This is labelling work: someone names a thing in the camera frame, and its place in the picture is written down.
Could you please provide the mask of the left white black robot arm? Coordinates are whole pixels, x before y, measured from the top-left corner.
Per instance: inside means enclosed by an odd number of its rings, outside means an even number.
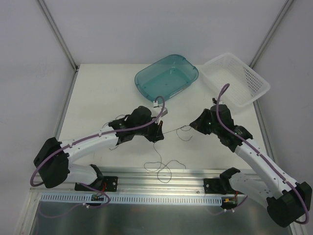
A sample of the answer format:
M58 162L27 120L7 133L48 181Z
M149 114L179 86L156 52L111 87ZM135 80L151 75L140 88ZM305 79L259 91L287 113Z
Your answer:
M166 109L139 106L130 115L110 121L103 128L81 139L58 141L55 137L45 141L34 159L36 173L46 188L55 188L64 182L75 183L75 190L105 188L105 177L95 164L79 165L76 161L98 149L115 147L143 136L150 142L164 139L161 116Z

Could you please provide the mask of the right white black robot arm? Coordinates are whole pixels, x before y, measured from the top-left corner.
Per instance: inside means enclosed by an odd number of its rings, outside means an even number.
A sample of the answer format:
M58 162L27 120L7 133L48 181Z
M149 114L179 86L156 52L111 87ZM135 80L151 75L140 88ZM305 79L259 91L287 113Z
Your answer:
M262 205L270 218L280 227L291 223L306 224L313 190L307 182L298 182L283 171L266 153L262 152L253 136L244 127L236 125L229 108L214 105L204 109L190 127L218 137L221 144L243 159L261 178L257 182L232 167L220 174L220 189L225 193L239 191Z

